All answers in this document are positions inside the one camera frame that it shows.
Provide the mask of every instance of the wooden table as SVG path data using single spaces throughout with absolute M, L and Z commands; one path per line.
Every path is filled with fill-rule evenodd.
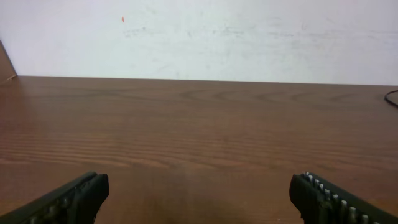
M 94 170 L 96 223 L 303 223 L 309 170 L 398 215 L 394 88 L 20 77 L 0 86 L 0 213 Z

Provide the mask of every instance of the brown tabletop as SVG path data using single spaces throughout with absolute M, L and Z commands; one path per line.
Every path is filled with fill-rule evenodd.
M 398 215 L 393 86 L 19 77 L 0 86 L 0 213 L 93 170 L 96 223 L 303 223 L 314 172 Z

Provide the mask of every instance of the black wire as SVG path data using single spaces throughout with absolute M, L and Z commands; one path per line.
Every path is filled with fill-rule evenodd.
M 391 101 L 391 100 L 388 98 L 388 95 L 390 95 L 391 93 L 398 93 L 398 90 L 394 90 L 394 91 L 391 91 L 391 92 L 385 94 L 385 95 L 384 95 L 384 100 L 386 100 L 387 103 L 391 104 L 392 106 L 398 107 L 398 104 L 397 104 L 397 103 Z

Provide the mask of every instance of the wall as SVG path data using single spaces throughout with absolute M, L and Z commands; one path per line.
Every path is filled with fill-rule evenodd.
M 0 39 L 19 75 L 398 85 L 397 9 L 397 0 L 2 0 Z

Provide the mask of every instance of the brown cardboard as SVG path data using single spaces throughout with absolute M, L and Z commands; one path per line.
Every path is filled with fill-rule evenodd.
M 6 49 L 4 48 L 0 40 L 0 83 L 4 83 L 7 79 L 16 76 L 17 73 L 12 66 L 12 63 L 7 55 Z

